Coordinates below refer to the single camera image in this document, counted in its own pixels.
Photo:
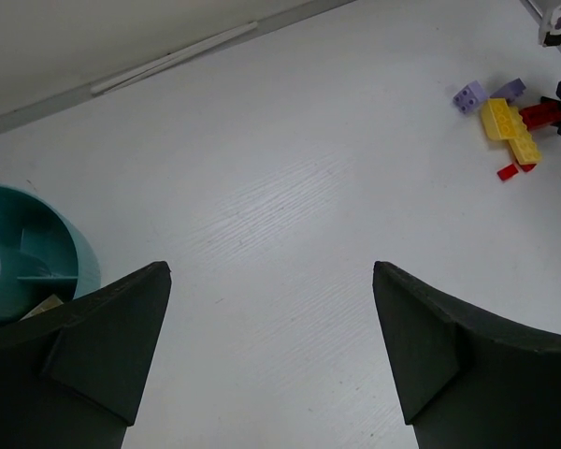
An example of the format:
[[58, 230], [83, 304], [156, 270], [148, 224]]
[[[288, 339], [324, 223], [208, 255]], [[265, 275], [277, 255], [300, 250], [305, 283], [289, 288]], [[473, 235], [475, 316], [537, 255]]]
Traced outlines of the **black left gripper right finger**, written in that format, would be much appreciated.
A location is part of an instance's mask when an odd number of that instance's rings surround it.
[[421, 448], [561, 448], [561, 335], [377, 262], [373, 294], [406, 425]]

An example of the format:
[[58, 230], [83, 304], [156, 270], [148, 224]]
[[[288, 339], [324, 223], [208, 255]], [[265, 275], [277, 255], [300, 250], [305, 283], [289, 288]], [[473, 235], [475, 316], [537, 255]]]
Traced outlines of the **beige lego brick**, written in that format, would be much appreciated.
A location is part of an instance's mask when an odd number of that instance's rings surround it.
[[52, 309], [58, 308], [62, 306], [64, 302], [57, 297], [56, 295], [51, 295], [37, 304], [34, 308], [32, 308], [29, 312], [27, 312], [22, 318], [21, 321], [32, 318], [37, 316], [41, 313], [46, 311], [50, 311]]

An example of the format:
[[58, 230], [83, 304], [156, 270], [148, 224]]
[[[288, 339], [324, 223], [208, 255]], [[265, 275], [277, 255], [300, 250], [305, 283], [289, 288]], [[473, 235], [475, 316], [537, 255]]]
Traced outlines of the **red large lego brick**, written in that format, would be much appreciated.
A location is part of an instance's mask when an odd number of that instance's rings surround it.
[[561, 122], [561, 108], [555, 101], [540, 103], [519, 110], [528, 131], [535, 131], [546, 126], [558, 126]]

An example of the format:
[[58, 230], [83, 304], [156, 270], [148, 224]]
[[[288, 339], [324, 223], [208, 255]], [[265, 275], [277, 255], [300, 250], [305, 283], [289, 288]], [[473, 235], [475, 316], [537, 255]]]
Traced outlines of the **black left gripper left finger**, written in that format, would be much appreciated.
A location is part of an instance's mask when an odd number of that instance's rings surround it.
[[119, 448], [171, 291], [164, 261], [0, 327], [0, 448]]

